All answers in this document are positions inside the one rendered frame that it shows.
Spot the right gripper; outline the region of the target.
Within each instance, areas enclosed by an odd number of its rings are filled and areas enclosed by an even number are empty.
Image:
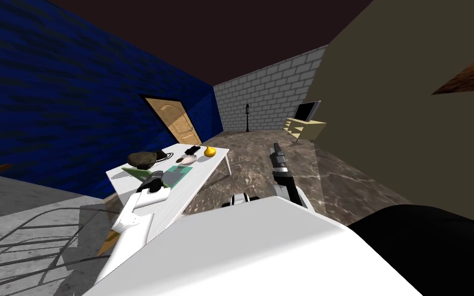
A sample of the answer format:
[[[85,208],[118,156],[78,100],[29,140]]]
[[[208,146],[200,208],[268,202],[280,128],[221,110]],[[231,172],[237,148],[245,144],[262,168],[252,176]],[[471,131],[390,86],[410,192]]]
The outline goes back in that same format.
[[[269,159],[273,169],[287,169],[284,153],[277,142],[273,144],[273,149],[269,149]]]

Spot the light wooden door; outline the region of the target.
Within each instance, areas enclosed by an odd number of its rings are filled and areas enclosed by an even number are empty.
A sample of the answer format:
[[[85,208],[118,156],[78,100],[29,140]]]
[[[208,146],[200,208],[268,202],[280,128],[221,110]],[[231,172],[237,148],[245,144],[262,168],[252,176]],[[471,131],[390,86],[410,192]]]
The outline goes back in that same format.
[[[189,145],[200,145],[202,143],[180,101],[145,95],[140,96],[178,143]]]

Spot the green book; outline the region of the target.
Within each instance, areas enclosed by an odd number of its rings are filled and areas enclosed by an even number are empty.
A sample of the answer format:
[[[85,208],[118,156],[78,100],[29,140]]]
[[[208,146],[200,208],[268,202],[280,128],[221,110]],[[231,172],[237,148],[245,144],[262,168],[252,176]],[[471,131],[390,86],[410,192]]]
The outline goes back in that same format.
[[[122,168],[122,169],[141,182],[146,181],[146,179],[148,179],[152,175],[152,172],[150,170],[141,170],[137,168]]]

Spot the pale yellow cabinet with television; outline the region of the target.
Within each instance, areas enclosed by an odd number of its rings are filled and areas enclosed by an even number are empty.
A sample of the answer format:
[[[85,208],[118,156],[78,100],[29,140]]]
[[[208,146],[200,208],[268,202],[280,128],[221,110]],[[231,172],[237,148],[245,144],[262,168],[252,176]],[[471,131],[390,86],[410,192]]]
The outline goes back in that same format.
[[[320,103],[313,101],[297,105],[293,117],[286,118],[283,130],[294,136],[296,142],[300,139],[315,141],[326,126],[325,122],[313,120]]]

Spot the dark brown bowl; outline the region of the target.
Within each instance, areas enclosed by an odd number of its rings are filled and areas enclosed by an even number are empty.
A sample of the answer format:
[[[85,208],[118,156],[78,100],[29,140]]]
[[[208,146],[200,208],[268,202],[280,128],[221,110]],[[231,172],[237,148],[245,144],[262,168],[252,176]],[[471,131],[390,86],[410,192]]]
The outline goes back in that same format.
[[[129,154],[127,163],[139,170],[149,170],[157,162],[154,152],[136,152]]]

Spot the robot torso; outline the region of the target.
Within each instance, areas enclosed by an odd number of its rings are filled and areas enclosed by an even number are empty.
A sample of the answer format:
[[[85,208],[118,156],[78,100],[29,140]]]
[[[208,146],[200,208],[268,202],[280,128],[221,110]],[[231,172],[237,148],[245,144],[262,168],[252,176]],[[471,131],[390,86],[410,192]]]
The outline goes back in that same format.
[[[422,296],[348,227],[280,197],[186,216],[83,296]]]

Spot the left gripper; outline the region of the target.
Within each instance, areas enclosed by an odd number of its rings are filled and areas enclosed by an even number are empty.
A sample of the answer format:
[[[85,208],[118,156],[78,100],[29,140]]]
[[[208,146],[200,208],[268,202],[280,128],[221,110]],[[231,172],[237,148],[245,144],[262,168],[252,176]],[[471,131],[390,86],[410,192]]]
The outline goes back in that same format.
[[[145,181],[145,188],[148,189],[150,193],[158,192],[163,187],[163,171],[155,171],[152,175]]]

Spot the white table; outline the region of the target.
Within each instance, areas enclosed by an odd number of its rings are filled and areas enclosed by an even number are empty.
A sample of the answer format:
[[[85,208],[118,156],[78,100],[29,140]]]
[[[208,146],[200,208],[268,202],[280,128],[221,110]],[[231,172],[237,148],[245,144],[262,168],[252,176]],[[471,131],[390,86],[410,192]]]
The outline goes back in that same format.
[[[171,189],[167,200],[134,211],[137,215],[154,214],[148,233],[147,241],[150,242],[159,233],[173,224],[196,196],[202,186],[207,182],[219,164],[224,162],[229,166],[229,149],[216,148],[215,156],[209,158],[204,155],[206,147],[202,146],[195,154],[197,160],[190,165],[192,170]],[[106,172],[111,184],[117,192],[122,204],[126,204],[129,197],[141,185],[141,181],[123,170],[129,168],[127,163]]]

